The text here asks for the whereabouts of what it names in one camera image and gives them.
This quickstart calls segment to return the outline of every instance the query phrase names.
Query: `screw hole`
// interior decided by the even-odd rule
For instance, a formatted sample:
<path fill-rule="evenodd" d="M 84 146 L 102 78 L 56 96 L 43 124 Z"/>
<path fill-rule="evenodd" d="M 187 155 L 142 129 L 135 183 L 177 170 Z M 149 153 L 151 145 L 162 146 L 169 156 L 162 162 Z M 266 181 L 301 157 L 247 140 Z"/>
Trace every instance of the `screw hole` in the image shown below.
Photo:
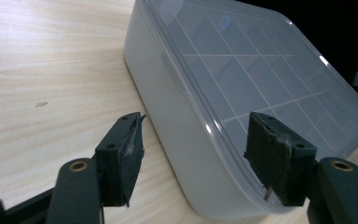
<path fill-rule="evenodd" d="M 345 172 L 353 171 L 353 167 L 343 161 L 331 161 L 331 165 L 340 171 L 345 171 Z"/>
<path fill-rule="evenodd" d="M 79 171 L 85 170 L 87 167 L 88 167 L 88 165 L 86 162 L 77 161 L 77 162 L 72 163 L 69 166 L 69 170 L 72 172 L 79 172 Z"/>
<path fill-rule="evenodd" d="M 304 148 L 305 146 L 304 146 L 304 144 L 297 143 L 297 144 L 296 144 L 296 147 L 298 147 L 298 148 Z"/>

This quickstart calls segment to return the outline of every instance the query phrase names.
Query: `wood grain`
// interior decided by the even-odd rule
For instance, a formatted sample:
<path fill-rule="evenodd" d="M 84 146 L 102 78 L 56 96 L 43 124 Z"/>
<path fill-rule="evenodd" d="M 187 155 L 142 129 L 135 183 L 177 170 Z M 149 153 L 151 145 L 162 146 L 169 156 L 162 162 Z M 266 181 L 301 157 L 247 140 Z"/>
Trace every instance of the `wood grain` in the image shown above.
<path fill-rule="evenodd" d="M 116 120 L 145 108 L 123 60 L 133 0 L 0 1 L 0 199 L 9 208 L 90 157 Z M 283 216 L 211 221 L 188 204 L 149 119 L 131 207 L 106 223 L 308 223 Z M 351 157 L 358 163 L 358 151 Z"/>

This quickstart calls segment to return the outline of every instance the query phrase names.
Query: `black clamp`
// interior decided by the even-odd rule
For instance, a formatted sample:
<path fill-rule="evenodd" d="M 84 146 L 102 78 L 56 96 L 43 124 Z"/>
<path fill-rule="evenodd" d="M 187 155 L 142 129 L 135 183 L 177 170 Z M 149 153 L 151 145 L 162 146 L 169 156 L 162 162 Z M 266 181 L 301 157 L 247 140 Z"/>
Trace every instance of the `black clamp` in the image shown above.
<path fill-rule="evenodd" d="M 132 113 L 117 120 L 92 159 L 68 161 L 56 186 L 8 210 L 0 224 L 104 223 L 104 206 L 129 206 L 145 150 L 142 121 Z"/>

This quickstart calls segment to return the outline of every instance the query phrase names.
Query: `container lid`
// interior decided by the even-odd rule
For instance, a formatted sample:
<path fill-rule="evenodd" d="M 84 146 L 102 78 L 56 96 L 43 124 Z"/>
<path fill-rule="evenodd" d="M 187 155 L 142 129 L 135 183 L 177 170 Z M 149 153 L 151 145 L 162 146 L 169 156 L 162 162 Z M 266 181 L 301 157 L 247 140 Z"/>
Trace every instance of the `container lid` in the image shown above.
<path fill-rule="evenodd" d="M 318 148 L 318 160 L 345 158 L 358 147 L 358 94 L 282 14 L 235 1 L 140 3 L 216 151 L 258 204 L 266 190 L 243 158 L 250 112 L 299 133 Z M 269 200 L 270 212 L 282 211 L 277 202 Z"/>

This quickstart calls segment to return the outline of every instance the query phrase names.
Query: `dark background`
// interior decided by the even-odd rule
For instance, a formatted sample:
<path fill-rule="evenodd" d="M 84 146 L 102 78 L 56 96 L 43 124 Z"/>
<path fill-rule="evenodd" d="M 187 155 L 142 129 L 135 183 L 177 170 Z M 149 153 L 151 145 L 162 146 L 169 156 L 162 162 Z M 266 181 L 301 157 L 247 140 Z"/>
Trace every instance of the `dark background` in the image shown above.
<path fill-rule="evenodd" d="M 358 0 L 239 1 L 281 12 L 352 84 L 358 71 Z"/>

